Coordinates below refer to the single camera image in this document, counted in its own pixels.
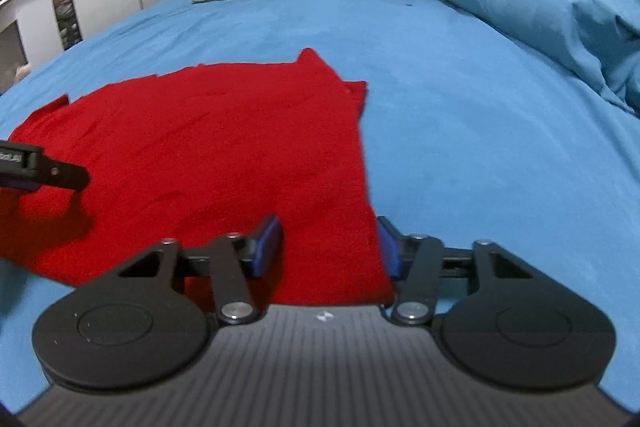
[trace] silver bolt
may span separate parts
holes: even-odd
[[[429,307],[421,302],[409,301],[400,304],[396,311],[402,318],[414,321],[426,317]]]
[[[246,302],[229,302],[222,306],[222,314],[228,319],[245,319],[254,312],[254,307]]]

